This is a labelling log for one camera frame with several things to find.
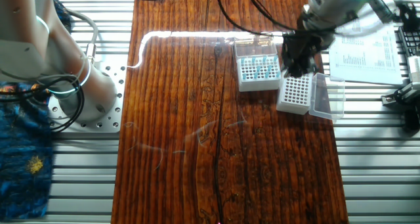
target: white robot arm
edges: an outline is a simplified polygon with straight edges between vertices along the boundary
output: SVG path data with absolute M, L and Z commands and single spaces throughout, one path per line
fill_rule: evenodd
M 73 75 L 85 95 L 80 121 L 97 119 L 111 109 L 116 87 L 94 67 L 94 45 L 87 57 L 59 20 L 53 0 L 0 0 L 0 19 L 0 81 L 46 84 Z M 55 83 L 49 90 L 67 115 L 75 112 L 79 102 L 71 83 Z

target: metal frame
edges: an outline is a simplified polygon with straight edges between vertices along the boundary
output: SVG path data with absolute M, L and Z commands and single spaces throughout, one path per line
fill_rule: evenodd
M 125 78 L 127 68 L 125 66 L 110 66 L 106 62 L 95 62 L 95 67 L 108 74 L 117 88 L 117 99 L 112 109 L 103 117 L 91 122 L 75 122 L 62 133 L 117 133 L 121 128 L 121 117 L 123 113 L 123 99 L 125 90 Z M 58 99 L 51 97 L 49 102 L 49 116 L 52 119 L 51 127 L 60 125 L 68 119 L 68 116 L 62 111 Z

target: blue fabric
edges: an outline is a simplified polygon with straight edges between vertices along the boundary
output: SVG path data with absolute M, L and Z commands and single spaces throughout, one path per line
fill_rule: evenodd
M 2 91 L 31 87 L 0 83 Z M 0 221 L 41 217 L 47 210 L 53 162 L 47 97 L 0 103 Z

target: plastic box lid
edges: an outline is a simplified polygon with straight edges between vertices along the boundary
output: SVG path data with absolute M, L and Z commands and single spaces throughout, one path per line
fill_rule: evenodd
M 317 73 L 312 77 L 309 114 L 330 120 L 344 116 L 345 80 Z

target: wooden tabletop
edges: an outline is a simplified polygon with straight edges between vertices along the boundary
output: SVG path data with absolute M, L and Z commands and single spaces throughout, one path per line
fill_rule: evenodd
M 307 2 L 261 1 L 290 26 Z M 276 30 L 250 0 L 222 2 Z M 348 223 L 331 121 L 277 112 L 277 91 L 240 93 L 225 38 L 155 32 L 234 30 L 217 0 L 135 1 L 129 64 L 142 62 L 127 73 L 113 224 Z

